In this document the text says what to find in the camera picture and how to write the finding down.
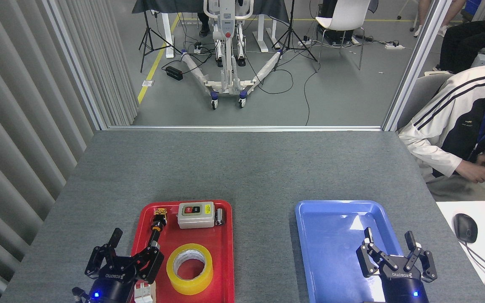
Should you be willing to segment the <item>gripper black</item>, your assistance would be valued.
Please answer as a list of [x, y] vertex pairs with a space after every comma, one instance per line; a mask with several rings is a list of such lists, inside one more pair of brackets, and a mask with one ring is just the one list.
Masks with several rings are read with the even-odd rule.
[[148, 245], [132, 257], [132, 265], [115, 265], [116, 252], [123, 231], [115, 228], [107, 244], [93, 248], [85, 274], [94, 279], [89, 303], [128, 303], [137, 280], [152, 284], [164, 261], [158, 240], [163, 228], [153, 226]]
[[[380, 250], [373, 240], [371, 228], [364, 230], [364, 240], [356, 249], [357, 259], [360, 264], [362, 275], [369, 278], [378, 272], [379, 262], [385, 263], [385, 267], [379, 269], [385, 302], [387, 303], [428, 303], [423, 282], [431, 283], [437, 280], [437, 271], [433, 254], [424, 250], [416, 242], [412, 231], [404, 234], [406, 244], [410, 250], [406, 257], [404, 267], [398, 266], [391, 256]], [[423, 270], [415, 267], [415, 262], [420, 260]]]

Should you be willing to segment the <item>person's right hand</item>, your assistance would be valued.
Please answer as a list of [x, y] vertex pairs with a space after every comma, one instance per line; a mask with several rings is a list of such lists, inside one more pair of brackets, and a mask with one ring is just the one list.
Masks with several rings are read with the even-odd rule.
[[462, 160], [456, 167], [456, 172], [473, 183], [485, 182], [485, 166]]

